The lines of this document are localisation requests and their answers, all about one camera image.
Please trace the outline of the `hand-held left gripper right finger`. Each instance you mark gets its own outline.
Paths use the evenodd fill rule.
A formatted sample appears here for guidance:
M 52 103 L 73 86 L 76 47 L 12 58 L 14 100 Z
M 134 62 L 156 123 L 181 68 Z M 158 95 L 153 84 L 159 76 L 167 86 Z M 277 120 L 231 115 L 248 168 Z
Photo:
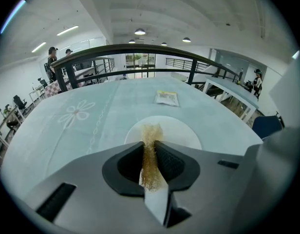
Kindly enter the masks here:
M 164 221 L 195 214 L 232 177 L 243 156 L 155 142 L 158 169 L 168 185 Z

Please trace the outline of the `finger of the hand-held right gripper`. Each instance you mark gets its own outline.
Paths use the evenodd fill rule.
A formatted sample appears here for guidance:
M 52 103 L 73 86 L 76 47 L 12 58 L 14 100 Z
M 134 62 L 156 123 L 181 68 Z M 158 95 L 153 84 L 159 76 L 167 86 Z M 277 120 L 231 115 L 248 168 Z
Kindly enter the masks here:
M 247 214 L 267 214 L 283 198 L 300 163 L 300 57 L 270 90 L 285 128 L 258 149 L 255 168 L 242 198 Z

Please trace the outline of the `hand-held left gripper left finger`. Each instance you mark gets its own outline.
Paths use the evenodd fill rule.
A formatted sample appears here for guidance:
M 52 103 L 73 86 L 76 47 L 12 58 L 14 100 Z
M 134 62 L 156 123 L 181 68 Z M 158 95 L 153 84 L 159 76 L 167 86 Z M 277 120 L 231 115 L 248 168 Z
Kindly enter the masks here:
M 138 183 L 142 154 L 135 142 L 71 161 L 28 193 L 28 218 L 46 234 L 162 231 Z

